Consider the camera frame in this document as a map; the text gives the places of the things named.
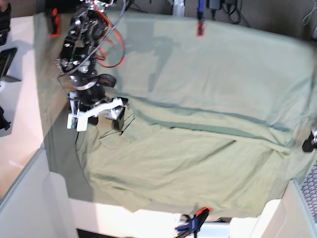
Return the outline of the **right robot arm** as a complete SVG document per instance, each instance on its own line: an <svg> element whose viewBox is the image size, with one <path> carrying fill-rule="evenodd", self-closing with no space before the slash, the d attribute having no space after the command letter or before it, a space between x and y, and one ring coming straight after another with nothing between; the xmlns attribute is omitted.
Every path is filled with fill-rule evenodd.
<svg viewBox="0 0 317 238"><path fill-rule="evenodd" d="M68 35L56 59L61 76L68 76L74 88L65 94L70 104L67 129L84 132L89 124L98 124L99 115L112 121L112 129L123 128L127 100L106 96L105 88L113 88L116 79L110 74L97 74L95 69L98 61L106 59L102 45L110 41L111 33L124 46L116 27L125 9L111 23L105 9L113 4L113 0L84 0L71 18Z"/></svg>

